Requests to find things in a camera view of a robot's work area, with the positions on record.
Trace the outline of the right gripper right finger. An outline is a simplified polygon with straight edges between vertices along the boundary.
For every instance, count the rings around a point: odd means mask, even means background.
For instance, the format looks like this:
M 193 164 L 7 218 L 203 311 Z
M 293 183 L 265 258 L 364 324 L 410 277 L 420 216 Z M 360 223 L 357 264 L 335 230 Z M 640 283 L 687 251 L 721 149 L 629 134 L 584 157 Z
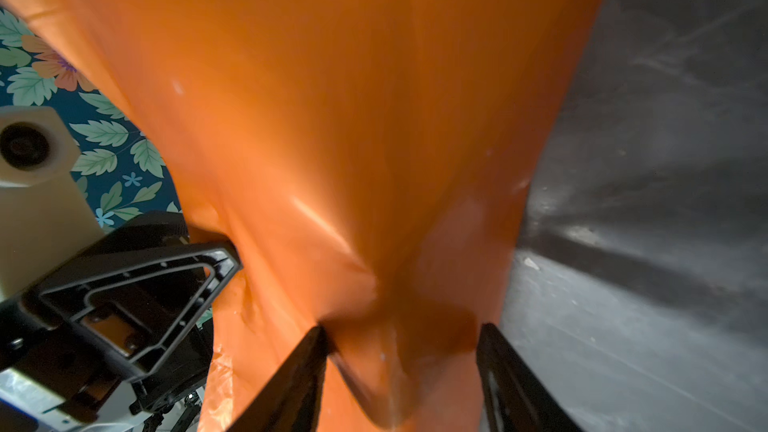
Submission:
M 476 364 L 492 431 L 582 432 L 492 323 L 480 329 Z

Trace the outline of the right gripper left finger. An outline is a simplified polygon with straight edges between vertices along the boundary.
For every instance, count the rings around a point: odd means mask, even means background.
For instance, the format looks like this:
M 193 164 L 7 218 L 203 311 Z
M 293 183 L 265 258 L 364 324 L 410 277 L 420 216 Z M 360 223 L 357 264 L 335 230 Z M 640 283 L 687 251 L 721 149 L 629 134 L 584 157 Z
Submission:
M 230 432 L 315 432 L 330 342 L 315 326 L 228 428 Z

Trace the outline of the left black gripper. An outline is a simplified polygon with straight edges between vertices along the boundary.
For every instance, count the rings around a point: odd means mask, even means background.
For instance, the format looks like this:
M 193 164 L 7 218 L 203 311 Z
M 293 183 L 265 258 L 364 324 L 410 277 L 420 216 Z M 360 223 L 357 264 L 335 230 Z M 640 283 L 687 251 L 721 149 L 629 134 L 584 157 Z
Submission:
M 204 384 L 199 320 L 241 267 L 231 243 L 193 243 L 180 215 L 154 212 L 1 299 L 2 423 L 154 429 Z

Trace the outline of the yellow orange wrapping paper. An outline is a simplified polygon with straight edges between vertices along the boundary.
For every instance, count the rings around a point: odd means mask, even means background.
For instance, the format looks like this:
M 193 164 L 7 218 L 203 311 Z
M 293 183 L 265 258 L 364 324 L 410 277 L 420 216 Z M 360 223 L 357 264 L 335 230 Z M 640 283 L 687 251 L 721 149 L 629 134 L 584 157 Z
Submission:
M 601 0 L 1 0 L 157 147 L 213 306 L 201 427 L 314 325 L 323 431 L 474 431 L 536 164 Z

